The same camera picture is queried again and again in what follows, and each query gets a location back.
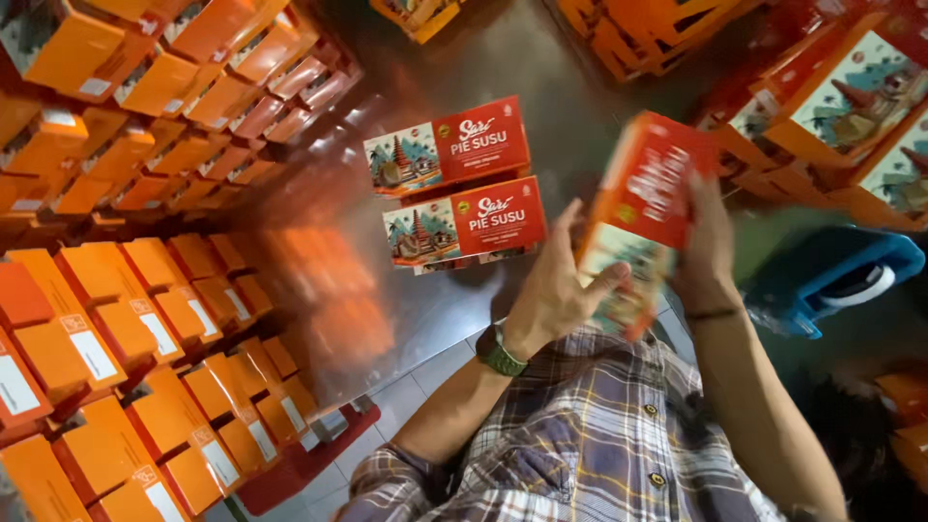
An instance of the metal table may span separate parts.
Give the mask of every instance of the metal table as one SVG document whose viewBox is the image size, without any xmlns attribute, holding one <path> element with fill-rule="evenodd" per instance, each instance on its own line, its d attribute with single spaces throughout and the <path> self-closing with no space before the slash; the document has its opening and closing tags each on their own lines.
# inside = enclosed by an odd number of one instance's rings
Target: metal table
<svg viewBox="0 0 928 522">
<path fill-rule="evenodd" d="M 622 122 L 644 109 L 686 121 L 746 49 L 726 30 L 664 78 L 617 85 L 538 0 L 470 0 L 425 46 L 361 0 L 316 7 L 366 75 L 291 156 L 299 172 L 239 221 L 239 244 L 293 313 L 284 341 L 331 409 L 389 384 L 506 315 L 531 256 L 414 277 L 390 260 L 362 141 L 517 94 L 548 219 L 589 201 Z"/>
</svg>

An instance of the man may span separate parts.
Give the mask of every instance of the man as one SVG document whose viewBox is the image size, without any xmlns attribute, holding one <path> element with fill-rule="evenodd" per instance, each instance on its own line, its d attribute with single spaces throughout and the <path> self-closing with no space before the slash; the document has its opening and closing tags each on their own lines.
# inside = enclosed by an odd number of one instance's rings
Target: man
<svg viewBox="0 0 928 522">
<path fill-rule="evenodd" d="M 358 466 L 337 518 L 845 520 L 837 475 L 735 289 L 717 182 L 696 176 L 691 198 L 673 286 L 698 371 L 661 343 L 578 326 L 629 267 L 580 286 L 574 201 L 507 320 L 482 338 L 490 349 Z"/>
</svg>

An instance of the bracelet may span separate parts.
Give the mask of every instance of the bracelet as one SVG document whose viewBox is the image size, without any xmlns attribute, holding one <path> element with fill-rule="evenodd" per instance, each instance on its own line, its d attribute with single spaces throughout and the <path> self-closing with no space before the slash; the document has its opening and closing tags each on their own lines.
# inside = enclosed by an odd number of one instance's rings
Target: bracelet
<svg viewBox="0 0 928 522">
<path fill-rule="evenodd" d="M 686 317 L 687 320 L 721 319 L 740 314 L 742 310 L 744 310 L 744 308 L 723 308 L 711 312 L 703 312 L 701 314 L 686 314 L 684 317 Z"/>
</svg>

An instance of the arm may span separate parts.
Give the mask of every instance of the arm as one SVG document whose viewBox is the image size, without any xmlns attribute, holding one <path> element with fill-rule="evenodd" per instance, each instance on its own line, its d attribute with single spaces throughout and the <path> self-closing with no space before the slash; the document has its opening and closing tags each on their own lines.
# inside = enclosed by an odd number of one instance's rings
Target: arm
<svg viewBox="0 0 928 522">
<path fill-rule="evenodd" d="M 558 218 L 504 323 L 503 345 L 516 359 L 529 360 L 542 346 L 589 319 L 606 294 L 631 273 L 628 264 L 616 264 L 586 288 L 580 286 L 570 238 L 580 206 L 574 200 Z M 431 463 L 447 462 L 473 437 L 511 381 L 471 359 L 435 390 L 393 443 Z"/>
<path fill-rule="evenodd" d="M 828 457 L 780 383 L 731 277 L 732 233 L 717 183 L 693 183 L 697 224 L 674 289 L 696 345 L 702 385 L 751 480 L 784 513 L 796 507 L 844 520 Z M 717 315 L 722 310 L 732 313 Z"/>
</svg>

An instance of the plaid shirt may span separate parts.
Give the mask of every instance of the plaid shirt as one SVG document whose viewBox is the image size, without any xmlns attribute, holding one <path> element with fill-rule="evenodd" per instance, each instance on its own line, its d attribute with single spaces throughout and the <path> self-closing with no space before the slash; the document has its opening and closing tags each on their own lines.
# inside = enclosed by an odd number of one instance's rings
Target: plaid shirt
<svg viewBox="0 0 928 522">
<path fill-rule="evenodd" d="M 448 471 L 384 444 L 338 519 L 784 519 L 706 417 L 695 368 L 589 327 L 538 352 Z"/>
</svg>

